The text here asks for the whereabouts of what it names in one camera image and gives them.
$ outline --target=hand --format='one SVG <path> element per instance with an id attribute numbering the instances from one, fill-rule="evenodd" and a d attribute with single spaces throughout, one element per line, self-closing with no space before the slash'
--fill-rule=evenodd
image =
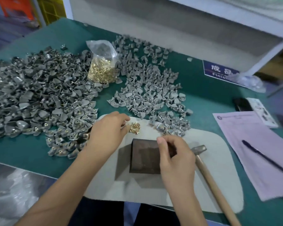
<path id="1" fill-rule="evenodd" d="M 167 142 L 174 145 L 177 155 L 170 158 Z M 171 199 L 194 193 L 195 155 L 178 136 L 157 138 L 161 176 Z"/>
<path id="2" fill-rule="evenodd" d="M 110 156 L 130 130 L 130 125 L 125 125 L 125 121 L 129 120 L 129 116 L 117 111 L 106 115 L 93 125 L 85 148 Z"/>

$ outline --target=yellow crate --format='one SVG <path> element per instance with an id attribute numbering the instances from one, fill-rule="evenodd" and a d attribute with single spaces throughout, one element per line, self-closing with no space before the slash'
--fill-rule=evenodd
<path id="1" fill-rule="evenodd" d="M 46 25 L 66 17 L 63 0 L 38 0 Z"/>

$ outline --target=left hand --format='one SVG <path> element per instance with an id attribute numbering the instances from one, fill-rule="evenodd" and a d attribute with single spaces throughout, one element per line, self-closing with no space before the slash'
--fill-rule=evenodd
<path id="1" fill-rule="evenodd" d="M 126 114 L 115 111 L 95 122 L 84 150 L 96 150 L 110 156 L 130 130 L 131 126 L 125 125 L 125 121 L 129 120 Z"/>

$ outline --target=teal table surface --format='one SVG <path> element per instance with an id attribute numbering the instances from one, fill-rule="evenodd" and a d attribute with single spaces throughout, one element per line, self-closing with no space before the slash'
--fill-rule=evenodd
<path id="1" fill-rule="evenodd" d="M 75 54 L 87 49 L 86 40 L 114 41 L 116 35 L 97 27 L 86 27 L 80 22 L 60 19 L 25 38 L 14 41 L 0 51 L 0 59 L 9 60 L 13 56 L 23 58 L 26 53 L 39 52 L 47 46 L 59 50 L 62 44 L 66 44 L 68 51 Z M 226 141 L 212 113 L 235 111 L 232 98 L 259 98 L 266 108 L 270 109 L 264 94 L 205 76 L 202 60 L 193 58 L 189 62 L 187 58 L 186 55 L 172 52 L 169 54 L 166 67 L 172 68 L 174 72 L 179 72 L 176 83 L 181 83 L 183 86 L 180 92 L 186 94 L 184 104 L 194 111 L 194 114 L 188 117 L 192 128 L 216 133 Z M 96 108 L 99 109 L 98 116 L 116 110 L 106 100 L 111 99 L 115 91 L 119 91 L 121 87 L 124 87 L 124 83 L 113 83 L 99 93 L 99 97 L 96 98 Z M 132 116 L 125 107 L 117 108 L 117 110 Z M 283 138 L 282 128 L 274 131 Z M 236 154 L 229 144 L 228 146 L 243 188 L 244 209 L 237 214 L 241 224 L 243 226 L 283 225 L 283 198 L 266 202 L 260 201 Z M 16 138 L 4 137 L 0 139 L 0 163 L 59 178 L 70 166 L 72 160 L 68 160 L 67 157 L 49 157 L 48 151 L 44 134 L 37 137 L 19 135 Z M 207 212 L 204 214 L 209 220 L 228 224 L 224 214 Z"/>

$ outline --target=right hand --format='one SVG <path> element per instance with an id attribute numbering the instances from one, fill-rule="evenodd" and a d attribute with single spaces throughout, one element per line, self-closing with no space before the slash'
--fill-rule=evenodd
<path id="1" fill-rule="evenodd" d="M 174 145 L 177 155 L 170 157 L 168 144 Z M 178 136 L 157 138 L 163 183 L 171 198 L 194 193 L 195 155 Z"/>

